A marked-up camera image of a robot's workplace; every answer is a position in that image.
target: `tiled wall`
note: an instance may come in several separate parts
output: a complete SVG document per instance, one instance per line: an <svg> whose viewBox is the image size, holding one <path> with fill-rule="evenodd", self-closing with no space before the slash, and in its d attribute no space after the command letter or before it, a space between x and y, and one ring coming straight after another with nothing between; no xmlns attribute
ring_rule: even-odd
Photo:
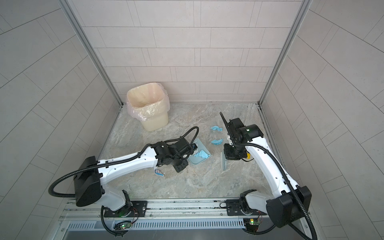
<svg viewBox="0 0 384 240"><path fill-rule="evenodd" d="M69 0L113 85L171 102L256 102L301 2Z"/></svg>
<svg viewBox="0 0 384 240"><path fill-rule="evenodd" d="M314 0L262 108L323 239L384 237L384 1Z"/></svg>
<svg viewBox="0 0 384 240"><path fill-rule="evenodd" d="M43 237L48 185L98 155L118 109L56 0L0 2L2 239Z"/></svg>

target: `marble floor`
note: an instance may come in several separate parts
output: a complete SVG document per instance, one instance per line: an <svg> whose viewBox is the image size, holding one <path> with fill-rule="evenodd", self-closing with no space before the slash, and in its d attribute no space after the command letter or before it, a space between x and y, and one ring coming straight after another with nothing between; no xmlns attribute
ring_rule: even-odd
<svg viewBox="0 0 384 240"><path fill-rule="evenodd" d="M152 168L141 169L111 181L111 186L125 189L133 199L238 197L249 189L270 194L267 180L255 161L228 161L227 169L222 170L220 154L227 143L227 132L220 111L227 121L240 118L245 125L256 124L265 133L255 104L171 104L169 124L153 132L145 131L124 106L101 159L139 151L146 143L177 138L193 126L200 128L197 137L212 156L198 165L190 163L180 173L171 165L159 167L164 177L156 175ZM212 131L210 127L215 125L223 127L223 131ZM186 139L190 141L192 137L193 132ZM210 143L221 138L224 138L221 145Z"/></svg>

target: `beige trash can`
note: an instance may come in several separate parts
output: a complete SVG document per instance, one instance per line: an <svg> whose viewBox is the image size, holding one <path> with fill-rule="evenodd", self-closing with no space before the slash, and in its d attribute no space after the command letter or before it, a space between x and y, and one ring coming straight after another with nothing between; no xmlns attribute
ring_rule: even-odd
<svg viewBox="0 0 384 240"><path fill-rule="evenodd" d="M128 114L151 132L168 124L169 98L160 83L148 83L127 93Z"/></svg>

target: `beige tile wall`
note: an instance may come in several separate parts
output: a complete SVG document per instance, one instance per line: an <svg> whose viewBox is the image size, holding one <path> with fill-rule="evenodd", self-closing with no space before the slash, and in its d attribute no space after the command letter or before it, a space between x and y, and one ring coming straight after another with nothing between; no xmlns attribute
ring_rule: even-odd
<svg viewBox="0 0 384 240"><path fill-rule="evenodd" d="M119 105L56 0L0 5L0 235L40 240Z"/></svg>
<svg viewBox="0 0 384 240"><path fill-rule="evenodd" d="M380 0L314 0L262 104L322 239L384 237L383 15Z"/></svg>
<svg viewBox="0 0 384 240"><path fill-rule="evenodd" d="M258 101L301 4L69 2L122 101L156 81L172 102Z"/></svg>

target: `metal corner frame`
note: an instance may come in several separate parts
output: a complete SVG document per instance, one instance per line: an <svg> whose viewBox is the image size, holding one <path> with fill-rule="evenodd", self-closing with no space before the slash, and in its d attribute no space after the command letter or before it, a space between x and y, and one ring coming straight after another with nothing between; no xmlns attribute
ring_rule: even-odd
<svg viewBox="0 0 384 240"><path fill-rule="evenodd" d="M278 57L275 65L273 67L271 76L269 77L269 80L266 83L266 86L264 88L262 96L261 96L261 98L260 98L260 100L258 102L260 107L263 104L263 102L265 101L265 98L266 98L266 96L268 94L268 91L271 88L272 83L275 80L276 75L279 72L281 65L283 64L283 60L284 60L285 56L287 55L288 50L289 50L289 48L291 47L291 45L293 43L293 40L294 40L294 38L295 38L299 28L300 28L301 23L304 20L305 15L308 12L308 9L309 9L309 7L311 5L311 2L312 2L312 0L303 0L301 2L299 11L297 12L296 18L293 21L291 30L289 31L289 34L288 34L288 36L287 36L287 38L286 38L286 40L284 42L284 45L283 45L283 47L281 49L281 52L279 54L279 57Z"/></svg>
<svg viewBox="0 0 384 240"><path fill-rule="evenodd" d="M91 46L90 41L88 40L87 36L85 35L83 28L80 26L75 14L73 13L70 5L68 4L68 1L67 0L58 0L58 2L59 2L61 9L64 12L64 15L67 17L68 21L70 22L73 30L75 31L76 35L80 39L80 42L82 43L85 50L87 51L89 57L91 58L91 61L95 65L100 76L102 77L104 82L107 84L109 90L113 94L114 98L118 101L119 105L122 106L123 102L121 101L119 94L116 92L114 86L112 85L111 80L109 79L107 73L105 72L103 65L101 64L101 62L100 62L99 58L97 57L93 47Z"/></svg>

